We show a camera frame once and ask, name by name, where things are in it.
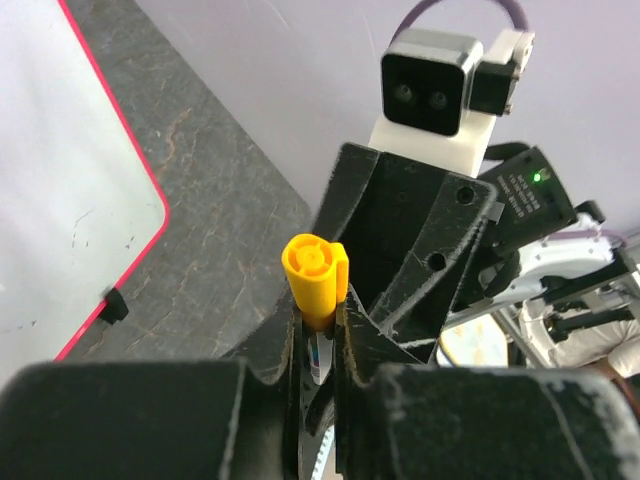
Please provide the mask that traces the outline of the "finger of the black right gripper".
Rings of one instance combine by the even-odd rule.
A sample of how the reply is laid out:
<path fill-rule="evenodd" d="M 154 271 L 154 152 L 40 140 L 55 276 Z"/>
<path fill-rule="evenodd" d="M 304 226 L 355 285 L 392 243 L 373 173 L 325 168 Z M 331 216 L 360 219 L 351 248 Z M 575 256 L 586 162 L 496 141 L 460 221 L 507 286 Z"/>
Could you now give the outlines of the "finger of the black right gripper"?
<path fill-rule="evenodd" d="M 349 282 L 370 312 L 412 250 L 430 212 L 430 167 L 347 143 L 312 232 L 340 242 Z"/>
<path fill-rule="evenodd" d="M 489 183 L 445 176 L 426 220 L 370 317 L 396 343 L 438 334 L 497 199 Z"/>

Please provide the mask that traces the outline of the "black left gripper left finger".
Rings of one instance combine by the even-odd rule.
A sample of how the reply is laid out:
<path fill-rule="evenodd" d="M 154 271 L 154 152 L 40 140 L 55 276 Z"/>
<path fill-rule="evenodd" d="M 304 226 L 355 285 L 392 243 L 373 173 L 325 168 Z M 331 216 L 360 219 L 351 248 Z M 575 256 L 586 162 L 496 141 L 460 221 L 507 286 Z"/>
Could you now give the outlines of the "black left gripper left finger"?
<path fill-rule="evenodd" d="M 296 479 L 294 307 L 215 360 L 39 363 L 1 393 L 5 479 Z"/>

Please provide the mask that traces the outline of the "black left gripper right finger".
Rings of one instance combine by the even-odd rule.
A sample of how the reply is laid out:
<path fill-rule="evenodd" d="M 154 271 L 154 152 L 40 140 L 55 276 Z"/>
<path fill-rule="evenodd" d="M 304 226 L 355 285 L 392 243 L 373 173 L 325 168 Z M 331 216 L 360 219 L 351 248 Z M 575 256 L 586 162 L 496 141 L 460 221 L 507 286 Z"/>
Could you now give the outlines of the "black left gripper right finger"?
<path fill-rule="evenodd" d="M 639 425 L 583 370 L 435 368 L 355 293 L 335 330 L 336 467 L 347 479 L 635 479 Z"/>

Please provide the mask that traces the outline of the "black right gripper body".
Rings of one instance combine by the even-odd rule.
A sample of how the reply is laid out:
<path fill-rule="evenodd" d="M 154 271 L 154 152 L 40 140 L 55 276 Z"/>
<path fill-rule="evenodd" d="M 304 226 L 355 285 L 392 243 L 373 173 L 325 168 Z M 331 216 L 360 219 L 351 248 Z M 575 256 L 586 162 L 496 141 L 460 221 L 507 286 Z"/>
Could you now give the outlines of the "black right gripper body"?
<path fill-rule="evenodd" d="M 542 151 L 492 145 L 484 158 L 498 164 L 479 179 L 497 189 L 490 217 L 469 267 L 469 303 L 493 298 L 523 270 L 520 250 L 577 221 L 562 182 Z"/>

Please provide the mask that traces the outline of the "yellow capped marker pen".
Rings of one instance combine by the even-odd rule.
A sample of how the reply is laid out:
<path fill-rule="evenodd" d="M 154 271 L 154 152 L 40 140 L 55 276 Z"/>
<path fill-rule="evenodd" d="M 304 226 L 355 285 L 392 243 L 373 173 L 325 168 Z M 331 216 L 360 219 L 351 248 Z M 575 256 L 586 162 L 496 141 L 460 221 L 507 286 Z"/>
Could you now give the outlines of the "yellow capped marker pen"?
<path fill-rule="evenodd" d="M 349 259 L 341 243 L 302 233 L 286 245 L 281 262 L 307 329 L 311 375 L 320 385 L 331 368 L 336 311 L 349 288 Z"/>

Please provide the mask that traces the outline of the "pink framed whiteboard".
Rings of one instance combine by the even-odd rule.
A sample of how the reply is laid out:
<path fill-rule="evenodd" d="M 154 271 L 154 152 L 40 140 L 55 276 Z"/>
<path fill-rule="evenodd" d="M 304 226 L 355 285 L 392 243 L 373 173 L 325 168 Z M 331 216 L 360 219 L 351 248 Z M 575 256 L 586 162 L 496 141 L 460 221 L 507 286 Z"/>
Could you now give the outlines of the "pink framed whiteboard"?
<path fill-rule="evenodd" d="M 65 356 L 168 203 L 68 5 L 1 5 L 1 372 Z"/>

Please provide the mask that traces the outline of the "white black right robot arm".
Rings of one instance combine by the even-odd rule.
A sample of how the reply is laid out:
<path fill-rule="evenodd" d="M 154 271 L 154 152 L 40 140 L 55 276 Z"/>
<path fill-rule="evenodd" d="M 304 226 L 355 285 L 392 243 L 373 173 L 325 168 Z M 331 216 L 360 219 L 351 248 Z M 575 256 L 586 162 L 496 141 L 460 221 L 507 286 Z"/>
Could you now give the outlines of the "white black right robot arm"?
<path fill-rule="evenodd" d="M 574 205 L 543 152 L 490 146 L 478 178 L 343 145 L 313 232 L 349 257 L 339 352 L 362 381 L 424 363 L 419 343 L 526 300 L 556 304 L 632 264 L 592 201 Z"/>

